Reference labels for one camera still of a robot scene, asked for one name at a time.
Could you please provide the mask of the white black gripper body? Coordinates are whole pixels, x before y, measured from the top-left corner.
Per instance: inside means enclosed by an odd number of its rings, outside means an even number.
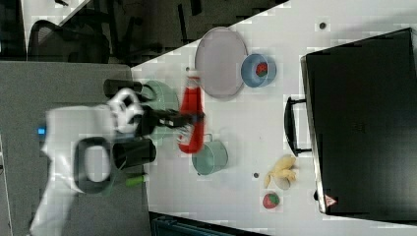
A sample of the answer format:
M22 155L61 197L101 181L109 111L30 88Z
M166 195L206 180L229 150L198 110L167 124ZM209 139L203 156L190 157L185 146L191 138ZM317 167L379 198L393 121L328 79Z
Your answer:
M156 100L156 92L153 88L150 91L151 96L146 96L141 91L122 88L107 101L118 133L132 134L136 130L145 113L143 104Z

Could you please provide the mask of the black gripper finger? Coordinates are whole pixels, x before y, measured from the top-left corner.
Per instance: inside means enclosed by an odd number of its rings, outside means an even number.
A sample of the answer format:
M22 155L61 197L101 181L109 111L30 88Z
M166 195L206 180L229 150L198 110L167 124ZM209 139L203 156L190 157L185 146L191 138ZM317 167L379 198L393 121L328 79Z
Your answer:
M182 114L176 110L158 110L156 116L159 126L165 126L170 129L194 125L205 118L204 113Z

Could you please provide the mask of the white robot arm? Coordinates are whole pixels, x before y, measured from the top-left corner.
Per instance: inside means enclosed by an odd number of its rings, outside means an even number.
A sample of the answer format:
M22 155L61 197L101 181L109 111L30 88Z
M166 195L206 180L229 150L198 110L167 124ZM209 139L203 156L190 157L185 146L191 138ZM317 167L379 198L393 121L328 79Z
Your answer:
M178 146L185 153L202 149L205 114L199 88L185 90L178 110L156 110L148 101L121 88L104 104L46 112L41 151L50 167L30 236L61 236L76 195L100 194L118 171L154 161L156 147L149 135L155 128L179 130Z

